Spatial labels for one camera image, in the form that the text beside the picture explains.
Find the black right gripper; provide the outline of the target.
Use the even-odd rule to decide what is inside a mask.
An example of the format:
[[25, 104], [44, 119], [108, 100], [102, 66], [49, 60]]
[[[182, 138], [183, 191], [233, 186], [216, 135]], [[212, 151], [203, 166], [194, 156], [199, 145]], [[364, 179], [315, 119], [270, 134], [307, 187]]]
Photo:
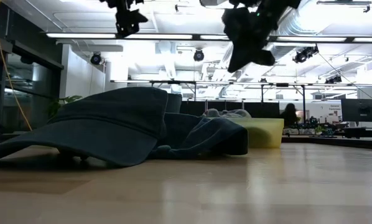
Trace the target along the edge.
[[[253, 50], [262, 49], [267, 44], [269, 34], [278, 29], [285, 11], [285, 6], [258, 7], [256, 12], [250, 12], [247, 7], [226, 9], [222, 15], [223, 32], [235, 47], [250, 45]], [[233, 51], [227, 71], [233, 73], [243, 68], [254, 57], [254, 52]], [[276, 59], [271, 51], [260, 50], [254, 62], [258, 65], [274, 65]]]

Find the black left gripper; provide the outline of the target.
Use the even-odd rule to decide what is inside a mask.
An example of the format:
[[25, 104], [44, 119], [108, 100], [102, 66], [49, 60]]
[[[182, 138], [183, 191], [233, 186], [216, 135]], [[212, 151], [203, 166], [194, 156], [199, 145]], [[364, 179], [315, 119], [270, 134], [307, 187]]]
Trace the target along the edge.
[[116, 7], [117, 37], [128, 37], [139, 32], [139, 24], [145, 23], [148, 18], [141, 14], [138, 9], [130, 11], [126, 6]]

